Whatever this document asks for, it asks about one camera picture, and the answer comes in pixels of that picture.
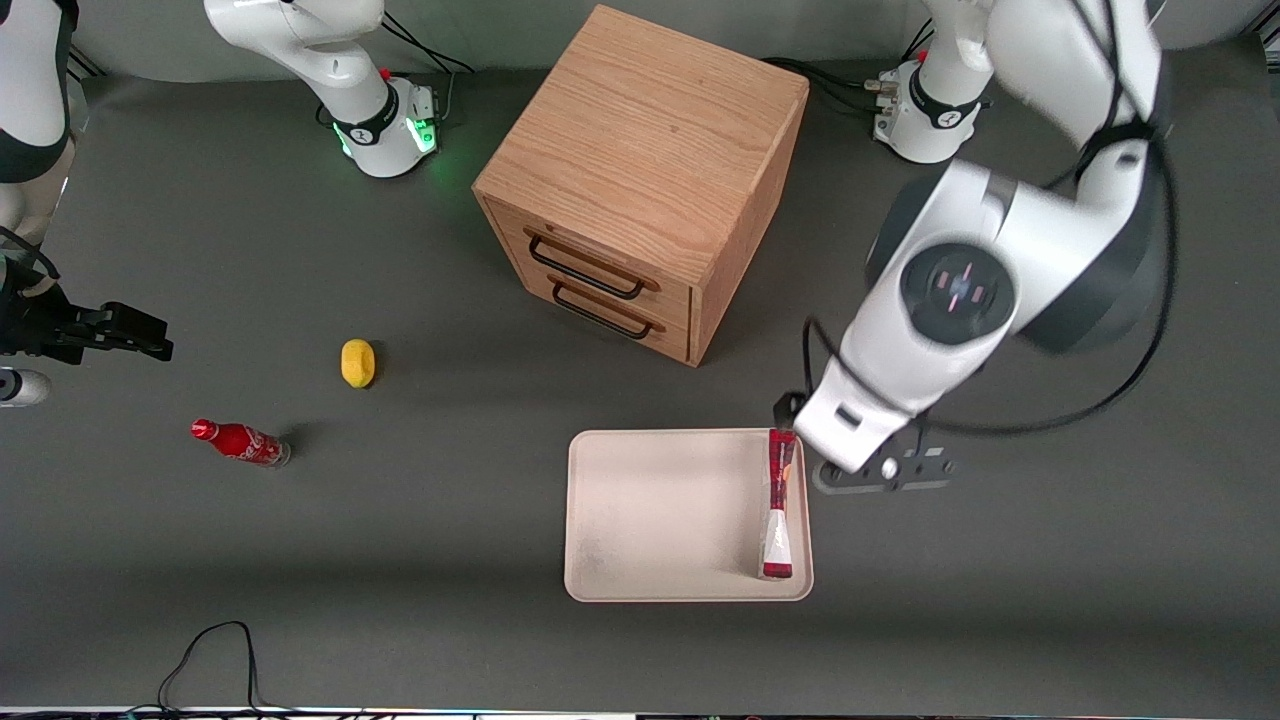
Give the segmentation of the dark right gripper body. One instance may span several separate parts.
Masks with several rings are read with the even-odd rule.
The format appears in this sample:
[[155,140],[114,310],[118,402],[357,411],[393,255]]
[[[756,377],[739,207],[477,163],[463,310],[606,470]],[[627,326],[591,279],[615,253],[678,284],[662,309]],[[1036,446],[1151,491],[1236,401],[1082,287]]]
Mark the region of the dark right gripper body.
[[56,282],[15,260],[3,261],[1,354],[76,363],[77,348],[59,341],[76,318],[76,306]]

